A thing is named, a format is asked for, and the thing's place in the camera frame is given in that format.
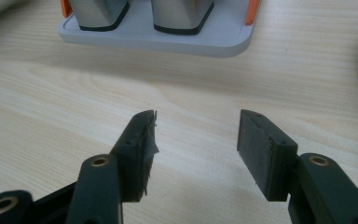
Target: metal cylinder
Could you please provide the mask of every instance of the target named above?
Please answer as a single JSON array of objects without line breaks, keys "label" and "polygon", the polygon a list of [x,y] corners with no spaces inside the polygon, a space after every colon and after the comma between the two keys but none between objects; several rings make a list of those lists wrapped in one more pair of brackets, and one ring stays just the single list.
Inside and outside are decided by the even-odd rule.
[{"label": "metal cylinder", "polygon": [[177,35],[195,35],[213,9],[213,0],[152,0],[156,30]]},{"label": "metal cylinder", "polygon": [[114,30],[130,5],[127,0],[69,0],[81,30]]}]

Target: screw hole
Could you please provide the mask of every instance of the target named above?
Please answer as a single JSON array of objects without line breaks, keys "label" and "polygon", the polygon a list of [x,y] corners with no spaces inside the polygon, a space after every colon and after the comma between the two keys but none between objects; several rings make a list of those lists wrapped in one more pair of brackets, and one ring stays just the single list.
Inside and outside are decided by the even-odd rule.
[{"label": "screw hole", "polygon": [[0,215],[12,209],[19,202],[15,196],[8,196],[0,199]]},{"label": "screw hole", "polygon": [[328,160],[323,158],[323,157],[319,157],[319,156],[311,156],[310,157],[310,161],[316,165],[320,165],[320,166],[327,166],[328,165]]},{"label": "screw hole", "polygon": [[107,158],[101,157],[101,158],[97,158],[95,160],[93,160],[91,162],[92,166],[103,166],[106,165],[109,162],[109,160]]}]

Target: wood grain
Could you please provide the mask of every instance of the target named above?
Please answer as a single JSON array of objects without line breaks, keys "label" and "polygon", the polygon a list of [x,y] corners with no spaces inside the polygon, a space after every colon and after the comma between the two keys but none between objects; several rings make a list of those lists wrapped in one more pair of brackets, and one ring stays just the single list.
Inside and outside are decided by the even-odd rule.
[{"label": "wood grain", "polygon": [[236,151],[240,110],[265,114],[358,186],[358,1],[263,0],[228,58],[65,43],[59,1],[0,0],[0,192],[75,181],[131,117],[158,111],[149,195],[125,223],[288,223]]}]

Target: black plastic bracket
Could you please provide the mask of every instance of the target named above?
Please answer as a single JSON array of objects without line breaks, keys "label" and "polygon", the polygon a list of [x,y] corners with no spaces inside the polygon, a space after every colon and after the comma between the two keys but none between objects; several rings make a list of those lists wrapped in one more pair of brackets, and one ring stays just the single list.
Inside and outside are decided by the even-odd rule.
[{"label": "black plastic bracket", "polygon": [[0,193],[0,224],[123,223],[121,204],[141,201],[158,152],[156,118],[135,115],[109,154],[85,160],[75,183],[36,202],[24,190]]},{"label": "black plastic bracket", "polygon": [[238,151],[268,201],[290,193],[293,223],[358,223],[358,188],[323,155],[297,156],[297,143],[261,114],[242,110]]}]

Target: gray plastic base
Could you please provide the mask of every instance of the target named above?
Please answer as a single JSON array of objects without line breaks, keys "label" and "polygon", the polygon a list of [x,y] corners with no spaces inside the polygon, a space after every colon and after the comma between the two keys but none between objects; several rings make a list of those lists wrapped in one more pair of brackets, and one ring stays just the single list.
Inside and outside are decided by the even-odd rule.
[{"label": "gray plastic base", "polygon": [[153,27],[151,2],[130,0],[130,10],[114,31],[80,30],[72,14],[57,31],[64,41],[132,49],[152,49],[214,57],[231,57],[250,44],[253,25],[245,25],[248,0],[214,0],[214,9],[197,35],[169,35]]}]

